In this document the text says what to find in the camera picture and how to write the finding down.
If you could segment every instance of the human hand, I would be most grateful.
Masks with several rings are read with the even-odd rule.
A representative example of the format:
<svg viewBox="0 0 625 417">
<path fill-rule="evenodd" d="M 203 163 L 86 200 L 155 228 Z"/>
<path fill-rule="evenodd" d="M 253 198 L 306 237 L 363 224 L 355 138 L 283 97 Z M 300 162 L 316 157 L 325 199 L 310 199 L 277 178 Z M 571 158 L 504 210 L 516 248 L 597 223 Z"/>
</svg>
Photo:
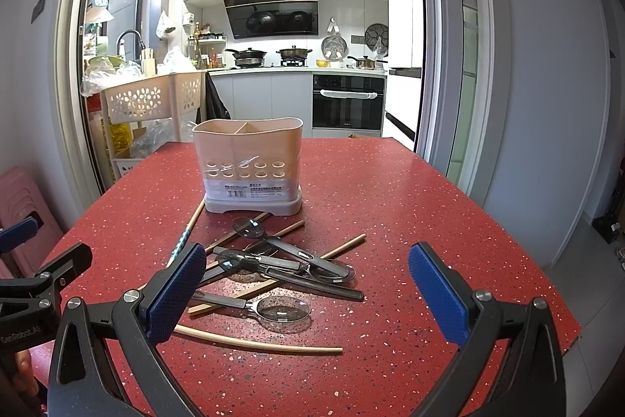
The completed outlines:
<svg viewBox="0 0 625 417">
<path fill-rule="evenodd" d="M 30 352 L 24 350 L 15 354 L 15 365 L 18 372 L 13 377 L 13 387 L 20 393 L 28 393 L 29 396 L 36 396 L 39 392 L 39 385 L 32 372 L 32 361 Z"/>
</svg>

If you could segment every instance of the screw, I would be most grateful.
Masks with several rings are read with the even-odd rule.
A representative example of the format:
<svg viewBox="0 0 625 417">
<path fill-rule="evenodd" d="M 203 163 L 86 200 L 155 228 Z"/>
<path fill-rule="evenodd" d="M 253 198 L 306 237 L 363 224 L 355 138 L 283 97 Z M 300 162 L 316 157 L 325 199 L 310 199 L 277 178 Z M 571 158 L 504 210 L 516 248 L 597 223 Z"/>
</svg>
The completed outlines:
<svg viewBox="0 0 625 417">
<path fill-rule="evenodd" d="M 493 300 L 493 294 L 491 294 L 488 290 L 476 290 L 475 296 L 480 302 L 488 302 Z"/>
<path fill-rule="evenodd" d="M 542 297 L 536 297 L 534 299 L 534 305 L 539 310 L 546 310 L 547 309 L 547 301 L 545 301 L 545 299 L 543 299 Z"/>
<path fill-rule="evenodd" d="M 134 302 L 139 298 L 139 291 L 138 290 L 129 290 L 124 294 L 124 300 L 126 302 Z"/>
<path fill-rule="evenodd" d="M 70 310 L 73 310 L 74 308 L 80 306 L 81 302 L 82 301 L 80 300 L 80 297 L 72 297 L 70 300 L 68 300 L 68 308 L 70 308 Z"/>
</svg>

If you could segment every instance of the faucet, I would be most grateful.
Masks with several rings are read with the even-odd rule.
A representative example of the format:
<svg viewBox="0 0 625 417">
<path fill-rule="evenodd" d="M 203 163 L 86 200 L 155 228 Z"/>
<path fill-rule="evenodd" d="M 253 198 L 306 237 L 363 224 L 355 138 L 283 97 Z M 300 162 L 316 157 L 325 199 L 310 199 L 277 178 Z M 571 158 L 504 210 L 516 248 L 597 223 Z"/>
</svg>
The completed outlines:
<svg viewBox="0 0 625 417">
<path fill-rule="evenodd" d="M 139 38 L 139 46 L 141 47 L 141 49 L 142 50 L 146 49 L 146 44 L 143 42 L 143 39 L 141 38 L 141 33 L 137 31 L 136 29 L 128 29 L 127 31 L 124 31 L 122 34 L 120 34 L 120 37 L 118 38 L 117 55 L 120 54 L 121 38 L 123 38 L 124 36 L 126 36 L 126 34 L 129 34 L 130 32 L 134 34 L 137 38 Z"/>
</svg>

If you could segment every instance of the blue gripper pad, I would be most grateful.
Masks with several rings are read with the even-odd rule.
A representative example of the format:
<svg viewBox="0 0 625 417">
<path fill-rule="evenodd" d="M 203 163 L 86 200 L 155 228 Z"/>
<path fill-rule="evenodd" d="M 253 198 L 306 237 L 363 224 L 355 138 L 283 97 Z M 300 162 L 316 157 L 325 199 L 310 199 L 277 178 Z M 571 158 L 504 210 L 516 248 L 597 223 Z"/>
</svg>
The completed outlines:
<svg viewBox="0 0 625 417">
<path fill-rule="evenodd" d="M 204 248 L 196 244 L 146 313 L 146 337 L 152 345 L 170 338 L 205 270 Z"/>
<path fill-rule="evenodd" d="M 447 341 L 462 348 L 469 338 L 469 312 L 424 249 L 415 244 L 408 268 Z"/>
</svg>

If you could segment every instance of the table top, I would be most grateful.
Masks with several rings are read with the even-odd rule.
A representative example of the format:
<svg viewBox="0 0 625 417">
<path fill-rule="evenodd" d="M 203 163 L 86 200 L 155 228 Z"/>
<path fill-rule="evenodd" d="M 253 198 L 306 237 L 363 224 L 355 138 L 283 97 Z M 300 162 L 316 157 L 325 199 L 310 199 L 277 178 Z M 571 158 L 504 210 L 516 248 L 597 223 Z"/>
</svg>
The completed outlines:
<svg viewBox="0 0 625 417">
<path fill-rule="evenodd" d="M 286 240 L 324 253 L 366 233 L 364 244 L 342 255 L 357 272 L 363 303 L 289 293 L 310 303 L 312 326 L 279 335 L 254 319 L 214 313 L 180 323 L 212 333 L 296 345 L 342 346 L 342 356 L 285 356 L 237 351 L 173 336 L 158 350 L 192 400 L 207 415 L 291 417 L 406 416 L 440 377 L 455 345 L 443 338 L 407 269 L 407 252 L 427 241 L 474 288 L 499 300 L 529 302 L 541 295 L 551 307 L 562 349 L 580 331 L 554 286 L 495 221 L 441 174 L 393 139 L 304 139 L 302 210 L 270 217 L 270 233 L 296 220 L 305 227 Z M 166 264 L 180 233 L 202 199 L 195 148 L 168 143 L 106 192 L 56 246 L 93 249 L 89 270 L 64 291 L 87 303 L 117 300 Z M 230 231 L 240 213 L 202 213 L 191 240 L 209 244 Z M 238 239 L 235 247 L 244 247 Z M 229 279 L 206 287 L 230 294 L 246 285 Z M 498 345 L 467 410 L 476 408 L 495 376 Z M 46 371 L 50 344 L 34 355 Z M 111 347 L 133 403 L 148 406 Z"/>
</svg>

